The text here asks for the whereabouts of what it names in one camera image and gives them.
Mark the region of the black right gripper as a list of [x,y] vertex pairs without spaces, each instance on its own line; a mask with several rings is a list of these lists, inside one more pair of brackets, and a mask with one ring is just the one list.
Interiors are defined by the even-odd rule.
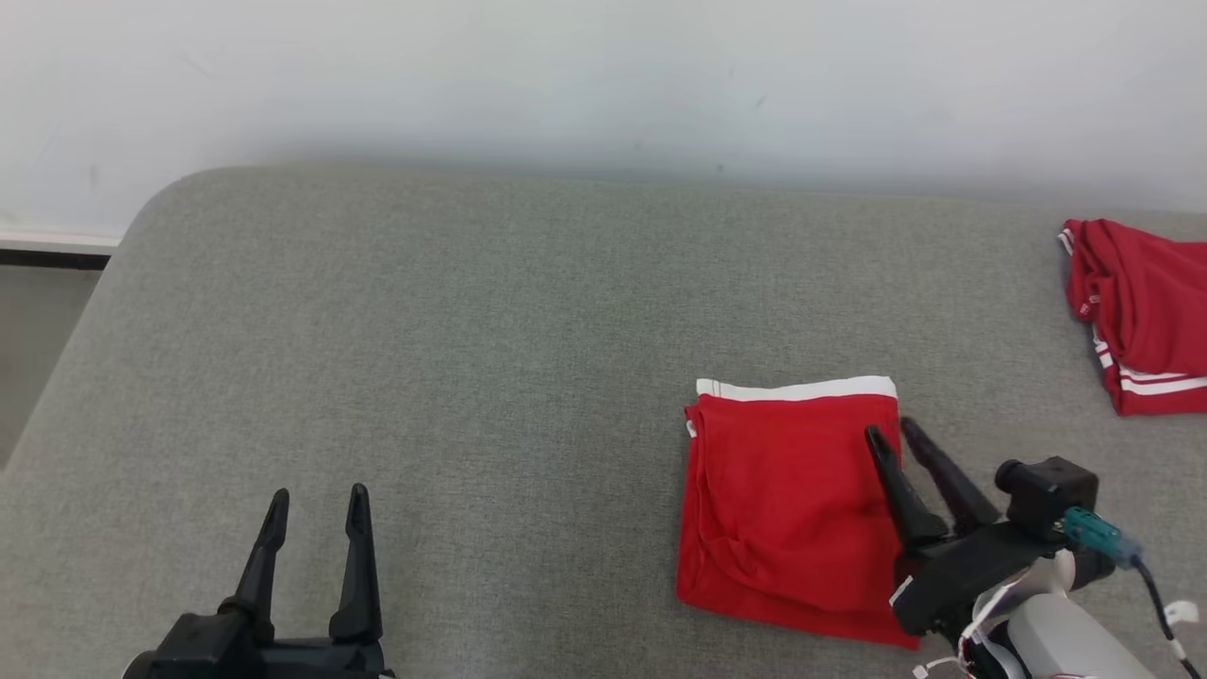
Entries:
[[900,456],[877,426],[867,426],[865,445],[900,538],[894,563],[897,590],[892,610],[906,636],[922,637],[951,631],[978,597],[1009,576],[1030,569],[1034,560],[1051,557],[1067,542],[1040,540],[1013,522],[999,522],[1001,513],[947,453],[912,418],[900,418],[900,433],[914,460],[931,474],[933,485],[954,519],[954,533],[970,534],[954,542],[947,523],[919,497],[904,473]]

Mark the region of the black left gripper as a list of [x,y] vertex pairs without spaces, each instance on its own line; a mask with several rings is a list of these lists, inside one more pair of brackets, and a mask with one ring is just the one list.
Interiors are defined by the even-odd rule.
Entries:
[[256,640],[251,621],[272,621],[276,552],[288,533],[288,490],[278,488],[223,613],[186,613],[163,640],[126,666],[124,679],[392,679],[378,640],[381,602],[371,494],[351,487],[343,589],[330,638]]

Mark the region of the red shorts with white trim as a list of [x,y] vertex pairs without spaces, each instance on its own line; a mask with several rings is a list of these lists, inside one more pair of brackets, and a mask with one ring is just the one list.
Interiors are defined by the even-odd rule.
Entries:
[[891,609],[900,538],[864,433],[900,455],[886,375],[762,390],[700,377],[675,592],[707,613],[900,646]]

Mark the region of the red jersey number 23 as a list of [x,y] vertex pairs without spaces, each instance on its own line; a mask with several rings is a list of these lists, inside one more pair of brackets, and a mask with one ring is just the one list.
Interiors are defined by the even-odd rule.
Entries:
[[1207,414],[1207,241],[1068,219],[1069,312],[1089,326],[1120,416]]

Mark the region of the grey fabric sofa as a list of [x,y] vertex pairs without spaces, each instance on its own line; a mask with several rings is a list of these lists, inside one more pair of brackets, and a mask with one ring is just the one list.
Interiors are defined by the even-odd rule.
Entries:
[[290,491],[273,619],[323,636],[371,490],[401,677],[906,679],[917,658],[675,597],[683,408],[892,377],[984,488],[1100,475],[1207,679],[1207,417],[1120,418],[1069,218],[1207,216],[323,169],[157,193],[0,472],[0,679],[119,679],[228,597]]

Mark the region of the black and white baseboard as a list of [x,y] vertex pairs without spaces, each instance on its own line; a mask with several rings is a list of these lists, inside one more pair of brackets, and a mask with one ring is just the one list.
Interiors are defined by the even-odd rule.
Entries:
[[0,265],[98,273],[107,267],[121,241],[121,238],[0,227]]

